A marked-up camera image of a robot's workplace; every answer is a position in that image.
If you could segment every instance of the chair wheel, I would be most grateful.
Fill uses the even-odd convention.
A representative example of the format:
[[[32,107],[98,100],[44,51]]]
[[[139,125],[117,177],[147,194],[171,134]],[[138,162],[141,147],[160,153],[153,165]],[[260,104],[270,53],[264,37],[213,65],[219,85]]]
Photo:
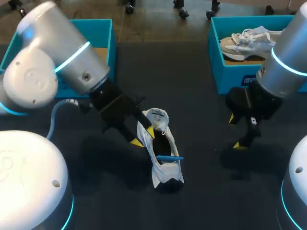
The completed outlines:
[[[9,1],[8,4],[10,5],[12,10],[16,10],[17,9],[17,4],[16,3],[12,2],[12,1]]]
[[[215,16],[215,12],[214,11],[207,11],[206,16],[207,16],[208,20],[210,20],[212,17]]]
[[[126,14],[133,14],[134,7],[130,5],[130,2],[128,2],[125,6]]]
[[[179,16],[180,18],[182,19],[186,19],[187,17],[189,17],[190,15],[188,14],[188,11],[184,10],[184,9],[181,9],[180,12],[179,12]]]
[[[19,13],[20,13],[20,15],[21,15],[22,18],[23,18],[24,16],[27,15],[26,12],[25,12],[25,10],[24,10],[24,8],[21,8],[21,9],[19,10]]]
[[[265,15],[273,15],[275,13],[275,10],[272,6],[268,5],[265,8]]]

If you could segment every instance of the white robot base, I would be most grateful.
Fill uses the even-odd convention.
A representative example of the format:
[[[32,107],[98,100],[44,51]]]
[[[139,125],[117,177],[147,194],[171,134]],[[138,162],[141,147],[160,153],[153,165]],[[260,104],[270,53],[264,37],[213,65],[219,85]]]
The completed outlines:
[[[73,194],[59,149],[25,131],[1,131],[0,146],[0,229],[73,229]]]
[[[282,230],[307,229],[307,136],[294,149],[277,205]]]

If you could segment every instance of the shoe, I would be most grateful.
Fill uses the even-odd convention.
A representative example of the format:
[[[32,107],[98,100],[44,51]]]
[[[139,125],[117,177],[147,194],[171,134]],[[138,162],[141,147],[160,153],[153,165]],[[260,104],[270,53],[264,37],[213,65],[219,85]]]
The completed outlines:
[[[174,182],[184,183],[180,160],[174,137],[168,127],[168,115],[162,109],[152,108],[143,111],[143,114],[151,121],[154,131],[154,139],[145,128],[138,122],[137,135],[143,145],[147,148],[152,167],[152,179],[154,188],[158,185],[161,187],[169,187]]]
[[[230,59],[244,61],[250,56],[266,58],[282,31],[270,31],[263,26],[245,29],[220,41],[222,53]]]

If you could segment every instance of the screw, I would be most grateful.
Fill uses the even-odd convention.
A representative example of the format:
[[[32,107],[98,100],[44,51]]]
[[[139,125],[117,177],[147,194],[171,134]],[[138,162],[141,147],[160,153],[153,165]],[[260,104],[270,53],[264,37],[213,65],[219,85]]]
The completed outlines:
[[[85,73],[82,75],[82,79],[85,81],[89,81],[91,79],[91,75],[89,75],[88,73]]]
[[[265,72],[265,68],[264,68],[264,67],[262,67],[262,68],[259,70],[259,72],[260,72],[260,74],[264,74],[264,72]]]

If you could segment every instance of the floor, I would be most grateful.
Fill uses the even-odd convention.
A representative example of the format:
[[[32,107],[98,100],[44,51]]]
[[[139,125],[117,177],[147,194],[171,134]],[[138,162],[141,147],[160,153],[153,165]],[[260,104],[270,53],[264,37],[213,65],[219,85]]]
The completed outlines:
[[[29,12],[44,0],[22,0]],[[56,0],[70,19],[113,19],[119,42],[206,40],[209,22],[206,10],[211,2],[185,0],[190,17],[182,20],[172,0],[137,0],[133,15],[124,13],[124,0]],[[219,16],[263,15],[259,7],[221,3]],[[0,6],[0,44],[8,44],[21,20],[8,4]]]

